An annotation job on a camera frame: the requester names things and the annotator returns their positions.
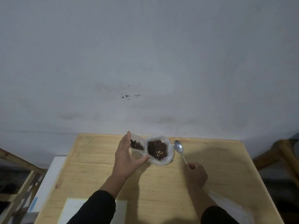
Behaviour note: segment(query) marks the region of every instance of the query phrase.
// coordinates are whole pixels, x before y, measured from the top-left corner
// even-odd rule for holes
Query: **gray wall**
[[[47,167],[80,132],[130,130],[254,157],[299,130],[298,5],[0,0],[0,147]]]

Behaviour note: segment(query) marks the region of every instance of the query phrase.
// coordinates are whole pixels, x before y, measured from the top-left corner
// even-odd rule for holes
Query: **black sleeve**
[[[218,206],[207,208],[201,218],[201,224],[239,224],[224,209]]]
[[[106,191],[99,190],[89,197],[67,224],[110,224],[114,212],[115,200],[113,196]]]

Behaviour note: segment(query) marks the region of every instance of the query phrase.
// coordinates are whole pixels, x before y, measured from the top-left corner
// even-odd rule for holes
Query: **hand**
[[[184,176],[188,186],[199,186],[203,188],[207,181],[207,173],[199,163],[188,163],[184,166]]]
[[[127,180],[135,170],[146,163],[150,158],[150,155],[144,156],[141,159],[133,158],[129,152],[130,140],[131,133],[128,131],[119,142],[112,171],[112,175],[124,177],[125,180]]]

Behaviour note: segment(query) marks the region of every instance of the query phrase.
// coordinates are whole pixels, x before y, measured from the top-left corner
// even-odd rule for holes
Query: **person's left hand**
[[[150,155],[144,156],[141,159],[133,158],[129,152],[130,140],[131,133],[128,131],[119,142],[112,171],[112,175],[124,177],[125,180],[127,180],[135,170],[146,163],[150,158]]]

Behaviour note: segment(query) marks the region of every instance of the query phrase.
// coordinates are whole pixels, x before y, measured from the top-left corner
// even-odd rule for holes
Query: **spoon handle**
[[[182,155],[182,158],[184,159],[185,163],[187,164],[187,161],[185,160],[184,155],[182,153],[181,153],[181,155]]]

